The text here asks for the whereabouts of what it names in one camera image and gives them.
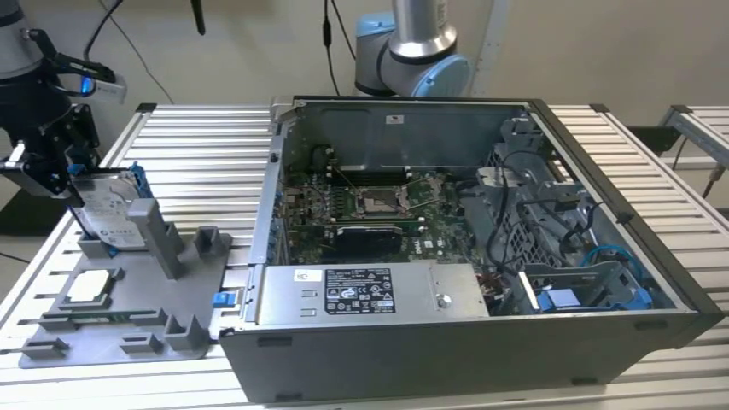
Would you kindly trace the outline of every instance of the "circuit board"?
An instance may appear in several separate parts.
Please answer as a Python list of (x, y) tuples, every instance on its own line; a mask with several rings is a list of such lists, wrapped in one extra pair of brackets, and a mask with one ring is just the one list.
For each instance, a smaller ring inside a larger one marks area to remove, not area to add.
[[(406, 262), (484, 264), (474, 247), (456, 182), (442, 173), (409, 173), (404, 184), (345, 185), (325, 175), (294, 175), (285, 188), (286, 239), (292, 264)], [(373, 183), (388, 181), (386, 178)], [(369, 249), (342, 255), (342, 233), (353, 247)]]

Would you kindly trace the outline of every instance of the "metal workbench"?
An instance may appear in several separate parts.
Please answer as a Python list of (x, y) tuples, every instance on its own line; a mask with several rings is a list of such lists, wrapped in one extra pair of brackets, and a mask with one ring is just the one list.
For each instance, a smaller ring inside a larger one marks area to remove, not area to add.
[[(610, 113), (556, 114), (680, 262), (729, 311), (729, 226)], [(246, 279), (246, 252), (266, 161), (268, 108), (159, 106), (136, 113), (104, 160), (140, 160), (167, 220), (180, 231), (219, 225), (235, 237), (224, 287)], [(224, 352), (201, 360), (23, 370), (16, 349), (79, 258), (67, 215), (0, 305), (0, 408), (219, 408), (246, 405)], [(219, 320), (225, 320), (225, 312)], [(689, 347), (652, 353), (608, 386), (337, 403), (305, 408), (729, 408), (729, 319)]]
[(661, 126), (673, 126), (714, 161), (729, 167), (729, 107), (674, 105)]

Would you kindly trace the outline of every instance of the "barcode sticker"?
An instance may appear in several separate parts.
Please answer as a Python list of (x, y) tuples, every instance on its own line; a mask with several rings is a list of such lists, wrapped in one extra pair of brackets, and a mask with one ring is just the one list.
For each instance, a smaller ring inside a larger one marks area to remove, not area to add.
[(404, 122), (405, 122), (404, 115), (388, 115), (385, 117), (385, 124), (388, 125), (404, 124)]
[(321, 282), (321, 269), (294, 269), (294, 282)]

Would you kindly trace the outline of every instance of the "blue latch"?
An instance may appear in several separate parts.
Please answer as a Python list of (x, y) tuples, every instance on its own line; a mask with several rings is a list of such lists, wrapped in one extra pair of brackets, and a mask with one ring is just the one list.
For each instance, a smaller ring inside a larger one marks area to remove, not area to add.
[(236, 294), (231, 292), (217, 292), (213, 295), (213, 309), (235, 308)]

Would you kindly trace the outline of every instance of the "sticker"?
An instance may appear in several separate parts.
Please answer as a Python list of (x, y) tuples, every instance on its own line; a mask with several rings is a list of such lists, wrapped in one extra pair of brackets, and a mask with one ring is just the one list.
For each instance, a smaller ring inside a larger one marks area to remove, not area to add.
[(294, 269), (294, 282), (321, 282), (321, 269)]
[(329, 314), (396, 312), (389, 269), (326, 269), (324, 287)]
[(404, 115), (388, 115), (385, 117), (385, 124), (388, 125), (397, 125), (405, 123), (405, 116)]
[(83, 199), (83, 219), (99, 235), (99, 239), (116, 248), (139, 248), (145, 240), (133, 222), (127, 220), (127, 199), (139, 197), (129, 188), (121, 195), (112, 191), (80, 192)]

